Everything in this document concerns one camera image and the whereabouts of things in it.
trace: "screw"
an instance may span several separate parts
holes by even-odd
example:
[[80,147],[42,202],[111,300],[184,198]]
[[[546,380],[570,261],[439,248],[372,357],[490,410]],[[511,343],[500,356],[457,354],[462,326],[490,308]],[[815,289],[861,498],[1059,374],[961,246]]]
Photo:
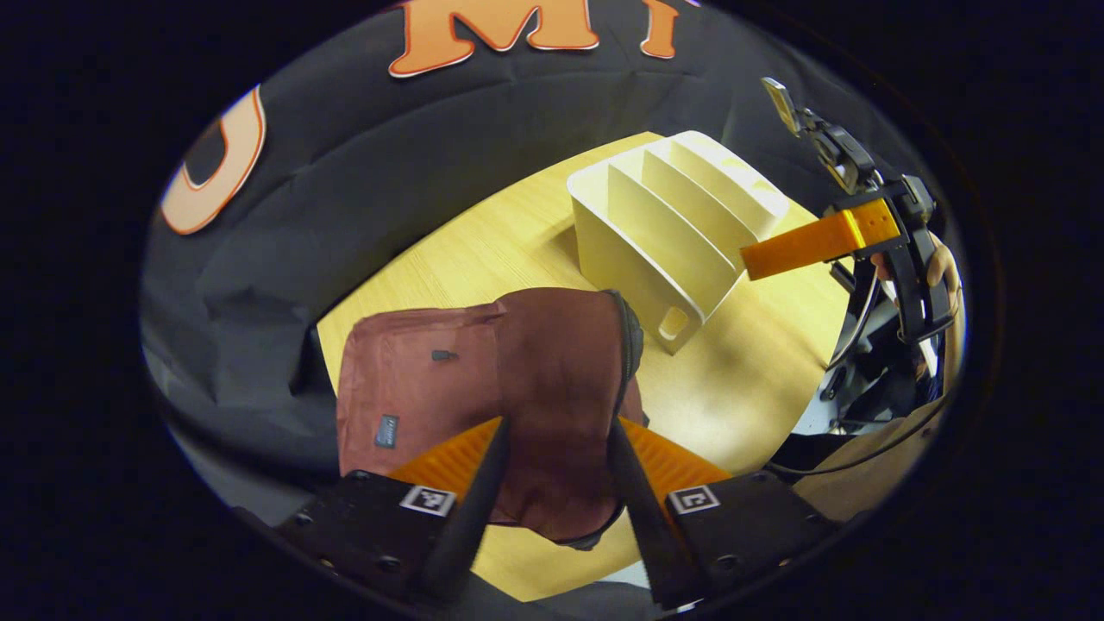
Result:
[[402,561],[393,556],[381,556],[379,560],[375,561],[375,566],[380,568],[380,571],[384,573],[394,573],[399,571],[402,567]]

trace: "human hand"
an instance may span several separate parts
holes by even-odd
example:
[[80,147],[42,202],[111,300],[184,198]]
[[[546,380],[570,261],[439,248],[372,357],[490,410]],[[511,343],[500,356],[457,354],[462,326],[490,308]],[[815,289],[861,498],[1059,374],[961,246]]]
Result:
[[[958,305],[962,299],[959,292],[962,291],[962,281],[958,277],[958,266],[955,264],[955,255],[951,253],[948,249],[940,238],[935,236],[935,233],[928,231],[928,235],[932,236],[932,244],[935,245],[935,252],[932,253],[932,259],[927,263],[927,286],[934,287],[942,280],[947,282],[947,297],[951,314],[958,314]],[[881,281],[893,281],[893,274],[890,272],[889,264],[885,262],[885,254],[879,252],[870,257],[870,262],[874,264],[875,274]]]

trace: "orange gripper pad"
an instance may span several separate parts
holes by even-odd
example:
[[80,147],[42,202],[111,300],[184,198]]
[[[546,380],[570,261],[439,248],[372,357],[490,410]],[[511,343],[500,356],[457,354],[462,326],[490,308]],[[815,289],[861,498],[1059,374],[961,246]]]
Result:
[[755,281],[829,261],[901,234],[885,199],[845,209],[816,222],[740,250]]
[[667,495],[678,490],[718,483],[732,475],[716,467],[704,457],[679,446],[662,435],[624,417],[618,419],[625,428],[636,459],[648,477],[656,502],[664,509],[667,522],[673,524],[667,511]]
[[454,435],[392,471],[388,476],[412,485],[453,492],[456,494],[456,501],[463,503],[501,422],[502,417],[495,417],[459,435]]

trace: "light wood tabletop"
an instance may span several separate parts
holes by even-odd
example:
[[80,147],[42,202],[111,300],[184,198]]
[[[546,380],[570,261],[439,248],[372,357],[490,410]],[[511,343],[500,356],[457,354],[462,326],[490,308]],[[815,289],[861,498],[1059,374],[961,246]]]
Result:
[[[638,134],[580,154],[499,191],[397,256],[318,323],[337,390],[344,341],[388,310],[464,307],[544,286],[594,291],[580,273],[567,177],[661,136]],[[775,234],[813,222],[796,203]],[[742,280],[675,356],[646,336],[637,378],[650,429],[742,474],[785,441],[824,378],[847,293],[815,264]],[[591,551],[523,528],[489,526],[473,570],[510,596],[554,596],[639,560],[627,512]]]

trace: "black fabric backdrop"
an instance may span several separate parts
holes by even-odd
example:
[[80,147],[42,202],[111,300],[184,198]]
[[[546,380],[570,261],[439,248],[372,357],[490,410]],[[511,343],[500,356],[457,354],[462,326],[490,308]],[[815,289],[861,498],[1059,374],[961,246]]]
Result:
[[[266,144],[223,212],[180,236],[150,206],[141,336],[176,424],[268,472],[336,476],[336,399],[315,323],[464,209],[625,136],[703,131],[821,211],[842,191],[785,130],[764,75],[934,182],[892,124],[829,71],[728,13],[678,9],[672,60],[640,53],[643,3],[604,0],[591,2],[595,50],[519,41],[497,53],[457,23],[476,41],[471,59],[396,80],[388,65],[403,52],[403,13],[393,10],[264,81]],[[200,168],[221,155],[202,147],[189,155]]]

